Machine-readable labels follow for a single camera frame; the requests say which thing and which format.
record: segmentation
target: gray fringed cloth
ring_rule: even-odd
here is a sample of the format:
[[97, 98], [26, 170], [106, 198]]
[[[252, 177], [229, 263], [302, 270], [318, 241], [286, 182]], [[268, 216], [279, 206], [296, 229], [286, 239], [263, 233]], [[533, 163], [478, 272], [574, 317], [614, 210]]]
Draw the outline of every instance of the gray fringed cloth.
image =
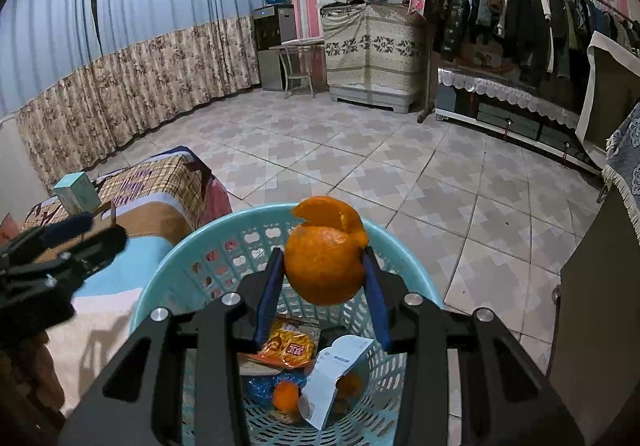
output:
[[602, 170], [607, 185], [620, 191], [640, 242], [640, 103], [607, 139], [607, 163]]

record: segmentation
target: laundry basket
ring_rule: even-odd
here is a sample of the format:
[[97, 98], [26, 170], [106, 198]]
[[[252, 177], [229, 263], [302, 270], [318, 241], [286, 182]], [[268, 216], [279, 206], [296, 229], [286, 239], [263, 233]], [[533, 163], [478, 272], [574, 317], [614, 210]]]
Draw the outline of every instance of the laundry basket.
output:
[[[271, 250], [284, 248], [289, 234], [302, 222], [291, 214], [294, 206], [272, 204], [234, 213], [185, 238], [167, 254], [144, 289], [136, 305], [131, 329], [159, 306], [171, 309], [174, 314], [201, 309], [211, 299], [235, 290], [243, 276], [264, 270]], [[408, 249], [372, 222], [363, 222], [381, 268], [400, 274], [409, 291], [419, 292], [442, 306], [427, 272]], [[285, 279], [278, 312], [315, 318], [321, 326], [341, 324], [351, 334], [375, 339], [362, 290], [345, 304], [318, 307], [300, 298]], [[185, 446], [194, 444], [195, 359], [196, 351], [190, 350], [182, 396], [182, 443]], [[360, 400], [349, 414], [322, 430], [319, 442], [322, 446], [392, 444], [402, 397], [405, 355], [390, 356], [376, 342], [367, 354], [367, 363], [369, 378]], [[282, 424], [249, 399], [244, 400], [244, 413], [252, 444], [316, 444], [318, 432], [306, 423], [300, 426]]]

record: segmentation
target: yellow snack package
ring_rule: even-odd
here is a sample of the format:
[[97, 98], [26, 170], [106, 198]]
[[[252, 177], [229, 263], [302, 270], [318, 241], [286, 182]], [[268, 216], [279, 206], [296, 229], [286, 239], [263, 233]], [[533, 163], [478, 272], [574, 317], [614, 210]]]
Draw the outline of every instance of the yellow snack package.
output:
[[254, 362], [279, 368], [299, 368], [313, 357], [320, 325], [315, 320], [306, 320], [278, 314], [273, 319], [269, 339], [257, 354], [249, 354]]

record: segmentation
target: teal box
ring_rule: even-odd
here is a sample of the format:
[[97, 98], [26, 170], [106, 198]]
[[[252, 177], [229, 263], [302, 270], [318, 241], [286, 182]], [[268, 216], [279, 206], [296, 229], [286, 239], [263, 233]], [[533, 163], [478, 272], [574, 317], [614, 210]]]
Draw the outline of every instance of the teal box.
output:
[[53, 187], [53, 193], [69, 215], [85, 211], [91, 213], [100, 206], [100, 197], [83, 171], [65, 175]]

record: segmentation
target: lace tablecloth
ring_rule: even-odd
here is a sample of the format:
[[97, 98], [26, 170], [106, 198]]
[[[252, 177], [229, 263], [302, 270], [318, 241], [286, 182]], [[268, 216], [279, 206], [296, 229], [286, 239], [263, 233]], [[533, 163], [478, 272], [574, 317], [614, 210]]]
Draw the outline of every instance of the lace tablecloth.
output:
[[447, 87], [455, 87], [457, 89], [468, 90], [468, 92], [484, 94], [490, 98], [505, 101], [510, 105], [526, 108], [531, 112], [546, 116], [552, 121], [557, 121], [569, 128], [575, 128], [578, 124], [579, 116], [575, 112], [536, 97], [526, 90], [510, 87], [500, 82], [449, 69], [438, 69], [438, 81]]

